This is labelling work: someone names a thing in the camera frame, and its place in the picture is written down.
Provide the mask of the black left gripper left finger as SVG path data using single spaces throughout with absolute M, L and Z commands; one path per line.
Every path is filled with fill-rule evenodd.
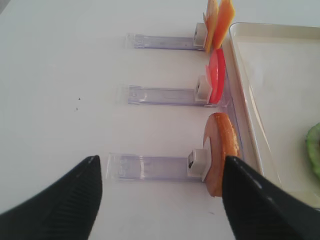
M 0 215 L 2 240 L 86 240 L 103 195 L 100 157 L 89 156 L 52 185 Z

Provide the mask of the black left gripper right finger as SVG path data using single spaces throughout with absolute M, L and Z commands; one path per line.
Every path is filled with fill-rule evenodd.
M 222 201 L 237 240 L 318 240 L 320 212 L 268 181 L 236 156 L 227 156 Z

